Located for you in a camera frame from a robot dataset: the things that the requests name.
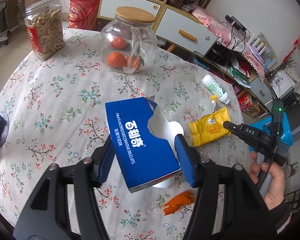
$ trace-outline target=tile floor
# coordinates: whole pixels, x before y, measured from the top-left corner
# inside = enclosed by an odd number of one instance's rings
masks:
[[[15,30],[9,35],[9,44],[7,46],[0,44],[0,91],[31,50],[26,30]]]

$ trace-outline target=biscuit box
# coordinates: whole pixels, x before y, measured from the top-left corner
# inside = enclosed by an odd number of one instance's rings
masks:
[[[130,192],[153,186],[179,170],[174,138],[183,134],[148,98],[106,103],[106,117],[117,159]]]

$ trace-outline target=hand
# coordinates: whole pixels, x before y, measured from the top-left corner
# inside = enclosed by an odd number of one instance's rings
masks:
[[[251,152],[251,158],[254,160],[254,162],[250,166],[251,172],[249,173],[250,178],[252,179],[254,184],[257,184],[259,179],[255,175],[258,171],[260,171],[260,166],[258,163],[256,163],[257,160],[257,152]],[[261,169],[264,172],[267,172],[269,163],[262,163],[261,164]],[[279,206],[281,202],[284,200],[284,172],[281,169],[281,167],[273,162],[269,173],[272,176],[272,181],[270,184],[270,188],[268,193],[266,194],[264,201],[266,203],[266,206],[268,207],[269,210]]]

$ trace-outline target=glass teapot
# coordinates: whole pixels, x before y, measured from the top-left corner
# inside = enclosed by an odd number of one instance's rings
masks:
[[[135,7],[119,6],[114,21],[100,33],[99,55],[112,70],[132,74],[150,65],[157,47],[151,27],[155,16]]]

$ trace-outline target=white bottle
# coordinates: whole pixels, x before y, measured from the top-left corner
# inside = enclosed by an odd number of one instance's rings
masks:
[[[212,76],[206,75],[202,79],[202,84],[204,84],[213,94],[217,95],[219,101],[224,104],[229,104],[230,99],[228,93],[223,90],[222,87],[213,79]]]

